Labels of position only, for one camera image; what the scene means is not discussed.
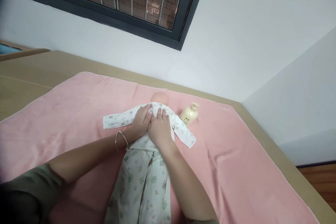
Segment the sleeve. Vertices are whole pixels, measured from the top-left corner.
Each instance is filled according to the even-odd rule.
[[[141,105],[136,106],[122,114],[110,114],[103,117],[104,129],[123,127],[132,124],[135,114]]]
[[[57,202],[63,180],[43,164],[0,185],[13,223],[43,223]]]
[[[174,132],[177,137],[188,148],[191,148],[196,142],[196,137],[191,133],[191,131],[186,127],[184,122],[177,115],[174,115],[173,122]]]

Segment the window frame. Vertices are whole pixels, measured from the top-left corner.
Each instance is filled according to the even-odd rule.
[[[171,30],[90,0],[34,0],[181,50],[199,0],[179,0]]]

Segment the floor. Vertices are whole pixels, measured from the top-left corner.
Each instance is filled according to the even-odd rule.
[[[300,168],[299,171],[336,212],[336,164]]]

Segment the doll head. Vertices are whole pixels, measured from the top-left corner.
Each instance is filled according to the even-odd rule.
[[[151,102],[158,102],[158,103],[162,103],[163,105],[168,106],[169,97],[166,93],[156,92],[155,94],[153,94]]]

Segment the forearm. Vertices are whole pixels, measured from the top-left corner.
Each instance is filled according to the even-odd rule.
[[[129,143],[136,140],[136,135],[131,129],[123,131]],[[116,136],[108,136],[98,141],[86,144],[84,146],[72,149],[57,156],[47,163],[50,168],[65,180],[71,183],[100,164],[106,157],[116,151]],[[126,145],[124,138],[118,134],[118,150]]]
[[[175,143],[160,150],[169,171],[176,198],[186,218],[199,221],[216,220],[212,203]]]

